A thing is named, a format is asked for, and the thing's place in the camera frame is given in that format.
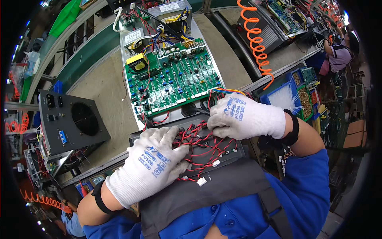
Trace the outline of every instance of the glove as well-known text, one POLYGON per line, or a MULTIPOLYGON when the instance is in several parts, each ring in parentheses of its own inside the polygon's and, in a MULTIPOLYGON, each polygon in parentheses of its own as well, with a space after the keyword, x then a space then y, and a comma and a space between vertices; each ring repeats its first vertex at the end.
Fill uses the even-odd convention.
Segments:
POLYGON ((279 107, 257 103, 237 93, 227 94, 210 110, 208 129, 224 138, 242 140, 260 135, 280 139, 285 132, 285 114, 279 107))
POLYGON ((125 165, 106 178, 106 186, 125 208, 170 185, 189 166, 181 160, 189 145, 172 150, 179 128, 149 128, 128 148, 125 165))

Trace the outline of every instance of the black hair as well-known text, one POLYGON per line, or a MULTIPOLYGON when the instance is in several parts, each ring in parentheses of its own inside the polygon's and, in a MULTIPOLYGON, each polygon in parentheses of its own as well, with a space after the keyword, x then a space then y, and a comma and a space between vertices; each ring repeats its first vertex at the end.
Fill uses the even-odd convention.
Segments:
POLYGON ((348 32, 348 37, 349 37, 349 41, 350 41, 350 49, 354 53, 358 54, 359 53, 359 43, 358 43, 357 37, 351 32, 348 32))

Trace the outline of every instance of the circuit board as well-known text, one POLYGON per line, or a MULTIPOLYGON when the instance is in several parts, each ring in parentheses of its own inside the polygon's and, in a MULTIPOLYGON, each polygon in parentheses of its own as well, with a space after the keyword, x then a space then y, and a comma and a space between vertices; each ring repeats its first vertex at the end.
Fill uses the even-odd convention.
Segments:
POLYGON ((303 27, 293 19, 290 15, 291 10, 289 8, 283 8, 280 1, 277 0, 265 0, 266 7, 271 11, 280 22, 287 28, 290 33, 297 32, 303 27))
POLYGON ((144 112, 152 116, 166 112, 205 98, 213 88, 222 87, 201 38, 188 48, 177 43, 169 48, 154 50, 146 57, 150 79, 147 70, 134 73, 131 67, 125 66, 136 114, 144 112))

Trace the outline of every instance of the green circuit board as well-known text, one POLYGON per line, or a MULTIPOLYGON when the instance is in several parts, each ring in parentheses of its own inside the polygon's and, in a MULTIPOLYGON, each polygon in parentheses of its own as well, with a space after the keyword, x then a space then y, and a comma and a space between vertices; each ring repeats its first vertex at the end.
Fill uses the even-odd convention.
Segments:
POLYGON ((222 87, 202 39, 196 39, 188 48, 177 43, 170 48, 150 52, 146 57, 150 79, 147 69, 142 73, 131 73, 131 67, 125 66, 136 114, 144 112, 153 116, 166 112, 205 98, 213 88, 222 87))

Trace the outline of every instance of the black strap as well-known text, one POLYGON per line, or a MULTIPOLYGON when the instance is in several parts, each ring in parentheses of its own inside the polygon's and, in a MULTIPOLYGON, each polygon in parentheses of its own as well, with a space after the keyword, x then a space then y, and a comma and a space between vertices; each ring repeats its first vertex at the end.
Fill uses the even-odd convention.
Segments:
POLYGON ((98 183, 93 192, 92 192, 92 196, 94 196, 94 199, 95 199, 95 203, 97 204, 98 208, 101 209, 101 211, 103 211, 104 213, 106 214, 110 214, 110 215, 113 215, 115 214, 115 212, 113 212, 112 210, 108 209, 107 206, 104 204, 104 202, 102 201, 102 197, 101 197, 101 187, 102 187, 102 184, 105 182, 105 180, 103 180, 102 182, 98 183))
POLYGON ((278 141, 285 144, 286 146, 291 146, 297 142, 300 125, 298 123, 297 117, 294 116, 290 110, 285 109, 284 112, 289 114, 292 118, 293 129, 292 132, 289 132, 284 138, 281 138, 278 141))
POLYGON ((264 216, 266 217, 268 223, 282 239, 292 239, 293 233, 290 228, 287 215, 273 188, 269 187, 258 194, 263 207, 264 216), (277 210, 278 212, 270 216, 270 214, 277 210))

